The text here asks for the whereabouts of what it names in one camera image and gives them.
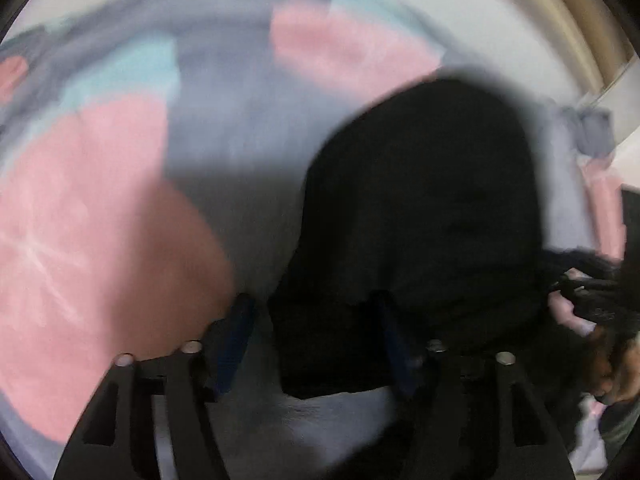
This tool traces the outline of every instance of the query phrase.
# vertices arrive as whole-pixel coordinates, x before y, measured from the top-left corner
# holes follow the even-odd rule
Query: black frayed fabric
[[[471,352],[545,308],[534,166],[514,110],[455,79],[396,94],[308,170],[302,231],[270,299],[284,389],[388,384],[367,298],[389,291],[418,338]]]

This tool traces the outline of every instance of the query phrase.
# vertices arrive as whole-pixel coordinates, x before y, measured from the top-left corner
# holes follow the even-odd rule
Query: pink cloth
[[[162,179],[166,105],[130,95],[58,120],[0,183],[0,387],[64,442],[114,355],[173,351],[223,316],[232,271]]]
[[[622,218],[622,179],[609,159],[592,158],[581,167],[601,254],[625,256],[626,228]]]
[[[420,38],[313,2],[276,6],[280,62],[318,84],[370,102],[433,74],[440,58]]]
[[[15,88],[29,72],[29,64],[22,56],[12,56],[0,63],[0,104],[7,104]]]

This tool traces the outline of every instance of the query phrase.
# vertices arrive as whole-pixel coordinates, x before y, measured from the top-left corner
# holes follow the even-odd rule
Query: screw head
[[[132,365],[133,361],[135,360],[135,357],[133,357],[133,355],[131,354],[120,354],[118,357],[116,357],[114,363],[116,366],[129,366]]]
[[[495,360],[501,365],[510,366],[516,362],[516,356],[511,352],[500,352],[495,355]]]
[[[447,350],[447,347],[444,346],[444,343],[439,339],[432,339],[427,343],[427,350],[429,352],[440,353]]]
[[[202,350],[202,343],[200,341],[187,341],[181,348],[185,354],[197,354]]]

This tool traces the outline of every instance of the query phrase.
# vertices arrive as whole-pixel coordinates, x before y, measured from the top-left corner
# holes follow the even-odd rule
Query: dark fabric pile
[[[308,170],[298,247],[269,304],[283,390],[306,398],[391,384],[368,301],[384,290],[425,344],[517,351],[571,446],[579,389],[567,396],[566,386],[582,341],[550,319],[541,253],[516,113],[455,79],[396,94],[340,129]]]

